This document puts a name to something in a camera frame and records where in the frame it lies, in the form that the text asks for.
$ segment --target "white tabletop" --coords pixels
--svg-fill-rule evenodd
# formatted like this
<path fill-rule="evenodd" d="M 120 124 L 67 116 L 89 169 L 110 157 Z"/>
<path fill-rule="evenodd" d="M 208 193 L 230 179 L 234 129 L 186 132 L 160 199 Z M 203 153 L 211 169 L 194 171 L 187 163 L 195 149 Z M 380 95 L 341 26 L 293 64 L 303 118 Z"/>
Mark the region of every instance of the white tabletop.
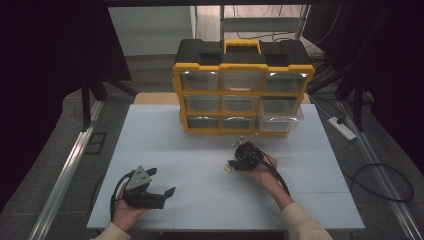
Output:
<path fill-rule="evenodd" d="M 286 137 L 252 142 L 278 160 L 278 172 L 292 198 L 326 229 L 363 229 L 327 135 L 312 104 L 301 105 L 304 120 Z M 88 228 L 110 221 L 109 201 L 119 179 L 142 165 L 157 168 L 148 188 L 163 194 L 176 187 L 162 210 L 150 210 L 134 229 L 154 231 L 281 230 L 272 198 L 241 172 L 227 173 L 240 135 L 187 134 L 178 105 L 132 105 Z"/>

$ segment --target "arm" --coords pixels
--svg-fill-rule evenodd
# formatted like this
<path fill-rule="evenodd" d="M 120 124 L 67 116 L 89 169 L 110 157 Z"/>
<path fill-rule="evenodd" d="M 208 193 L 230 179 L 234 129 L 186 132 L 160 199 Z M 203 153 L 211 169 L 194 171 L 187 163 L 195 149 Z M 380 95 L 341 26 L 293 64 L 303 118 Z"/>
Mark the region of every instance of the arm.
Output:
<path fill-rule="evenodd" d="M 277 167 L 277 160 L 270 155 L 266 161 Z M 289 232 L 290 240 L 332 239 L 328 232 L 313 218 L 311 218 L 287 192 L 281 187 L 278 180 L 263 165 L 258 165 L 251 171 L 246 171 L 259 185 L 263 186 L 277 203 L 281 211 L 281 222 Z"/>
<path fill-rule="evenodd" d="M 127 205 L 122 199 L 124 187 L 121 187 L 121 192 L 115 202 L 115 213 L 113 220 L 105 230 L 94 240 L 129 240 L 130 235 L 126 232 L 137 222 L 140 216 L 148 211 L 146 208 L 133 208 Z"/>

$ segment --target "yellow storage case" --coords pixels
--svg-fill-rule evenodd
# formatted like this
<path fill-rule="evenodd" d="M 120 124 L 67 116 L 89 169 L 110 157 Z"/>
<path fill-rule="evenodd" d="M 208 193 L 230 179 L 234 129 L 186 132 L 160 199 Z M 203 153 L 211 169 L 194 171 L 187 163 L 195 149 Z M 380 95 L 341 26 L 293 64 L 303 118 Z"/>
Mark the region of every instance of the yellow storage case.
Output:
<path fill-rule="evenodd" d="M 173 85 L 188 133 L 287 135 L 315 69 L 300 41 L 181 41 Z"/>

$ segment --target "dark background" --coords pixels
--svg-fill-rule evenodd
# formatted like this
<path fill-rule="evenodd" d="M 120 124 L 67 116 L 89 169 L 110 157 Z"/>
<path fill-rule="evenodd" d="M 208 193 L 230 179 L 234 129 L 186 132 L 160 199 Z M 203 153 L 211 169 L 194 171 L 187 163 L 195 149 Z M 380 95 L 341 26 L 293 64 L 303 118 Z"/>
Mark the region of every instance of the dark background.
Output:
<path fill-rule="evenodd" d="M 372 113 L 424 173 L 424 1 L 386 1 L 392 9 L 361 62 Z M 327 53 L 336 70 L 353 58 L 383 5 L 312 6 L 303 36 Z"/>
<path fill-rule="evenodd" d="M 83 78 L 131 80 L 106 7 L 17 2 L 0 6 L 1 209 Z"/>
<path fill-rule="evenodd" d="M 313 7 L 304 36 L 320 40 L 337 9 Z M 341 8 L 318 44 L 336 69 L 351 60 L 377 9 Z M 399 1 L 361 65 L 373 113 L 422 172 L 423 13 L 422 0 Z M 64 97 L 81 88 L 83 78 L 104 81 L 97 72 L 116 80 L 130 76 L 107 8 L 90 4 L 2 2 L 0 56 L 3 208 L 55 128 Z"/>

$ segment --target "power strip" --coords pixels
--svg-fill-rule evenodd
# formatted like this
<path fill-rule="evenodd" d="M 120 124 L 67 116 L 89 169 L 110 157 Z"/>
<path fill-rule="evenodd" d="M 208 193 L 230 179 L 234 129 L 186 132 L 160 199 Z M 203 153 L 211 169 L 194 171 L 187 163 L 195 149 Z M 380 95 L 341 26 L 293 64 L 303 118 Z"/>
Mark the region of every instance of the power strip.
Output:
<path fill-rule="evenodd" d="M 356 138 L 356 135 L 350 131 L 343 123 L 338 124 L 337 118 L 332 117 L 328 119 L 328 122 L 333 126 L 343 137 L 345 137 L 348 141 L 351 141 Z"/>

